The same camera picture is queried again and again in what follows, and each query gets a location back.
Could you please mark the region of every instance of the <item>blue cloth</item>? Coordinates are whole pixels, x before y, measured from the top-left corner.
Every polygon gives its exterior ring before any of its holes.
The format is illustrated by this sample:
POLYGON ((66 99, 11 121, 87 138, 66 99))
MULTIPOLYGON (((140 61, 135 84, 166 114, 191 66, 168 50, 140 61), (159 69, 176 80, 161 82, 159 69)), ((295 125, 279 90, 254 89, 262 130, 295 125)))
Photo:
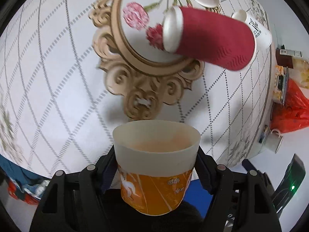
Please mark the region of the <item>blue cloth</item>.
POLYGON ((0 167, 23 193, 41 199, 49 180, 14 164, 2 155, 0 155, 0 167))
POLYGON ((203 189, 200 180, 191 181, 183 200, 196 207, 204 218, 211 204, 213 196, 203 189))

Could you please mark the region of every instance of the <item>label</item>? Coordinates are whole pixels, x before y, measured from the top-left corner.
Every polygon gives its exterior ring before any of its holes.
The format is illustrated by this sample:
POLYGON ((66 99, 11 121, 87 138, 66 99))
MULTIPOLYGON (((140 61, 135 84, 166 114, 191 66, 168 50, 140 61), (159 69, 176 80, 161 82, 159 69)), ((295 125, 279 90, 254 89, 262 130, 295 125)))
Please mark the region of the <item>label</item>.
POLYGON ((279 76, 277 76, 277 88, 280 91, 282 91, 283 89, 283 82, 284 82, 284 76, 280 74, 279 76))
POLYGON ((251 18, 250 18, 249 25, 251 25, 253 27, 253 34, 257 38, 261 34, 261 30, 259 29, 259 25, 257 24, 257 22, 254 22, 251 18))
POLYGON ((280 55, 290 55, 290 56, 302 57, 302 52, 292 51, 292 50, 280 50, 280 55))

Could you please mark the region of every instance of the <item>orange paper cup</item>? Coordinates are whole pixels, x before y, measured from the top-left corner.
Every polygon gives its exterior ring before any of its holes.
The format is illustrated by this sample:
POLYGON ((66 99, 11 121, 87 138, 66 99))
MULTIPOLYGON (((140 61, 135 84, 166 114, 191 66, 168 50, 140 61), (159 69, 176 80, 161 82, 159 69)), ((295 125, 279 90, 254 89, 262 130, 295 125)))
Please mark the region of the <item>orange paper cup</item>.
POLYGON ((118 126, 113 138, 123 200, 146 215, 176 209, 191 180, 200 133, 183 123, 141 120, 118 126))

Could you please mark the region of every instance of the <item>screw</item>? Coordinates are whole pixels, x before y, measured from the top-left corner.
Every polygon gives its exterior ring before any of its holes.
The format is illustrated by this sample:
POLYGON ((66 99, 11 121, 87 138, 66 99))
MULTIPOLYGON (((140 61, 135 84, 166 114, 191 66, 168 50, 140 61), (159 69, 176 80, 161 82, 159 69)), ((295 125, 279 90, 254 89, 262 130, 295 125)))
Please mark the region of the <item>screw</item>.
POLYGON ((257 176, 257 172, 255 170, 250 170, 249 172, 252 176, 257 176))
POLYGON ((62 171, 62 170, 58 170, 58 171, 56 172, 56 176, 61 176, 61 175, 63 175, 63 171, 62 171))
POLYGON ((219 170, 221 170, 221 171, 224 171, 224 170, 226 169, 226 166, 220 164, 220 165, 217 166, 217 168, 218 168, 219 170))
POLYGON ((93 165, 93 164, 87 166, 87 170, 88 170, 88 171, 92 171, 92 170, 94 170, 94 169, 95 169, 95 165, 93 165))

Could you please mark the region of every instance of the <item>tabletop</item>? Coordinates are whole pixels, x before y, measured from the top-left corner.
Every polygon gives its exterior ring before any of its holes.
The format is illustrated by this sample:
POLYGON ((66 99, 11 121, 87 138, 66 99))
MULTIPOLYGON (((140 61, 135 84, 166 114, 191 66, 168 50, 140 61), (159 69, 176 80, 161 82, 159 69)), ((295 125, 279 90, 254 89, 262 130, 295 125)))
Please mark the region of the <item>tabletop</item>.
POLYGON ((46 177, 77 172, 107 154, 118 125, 163 119, 195 127, 205 153, 238 164, 263 116, 271 50, 237 72, 169 54, 162 23, 173 5, 229 17, 244 9, 268 28, 256 0, 213 9, 194 0, 27 0, 0 37, 0 153, 46 177))

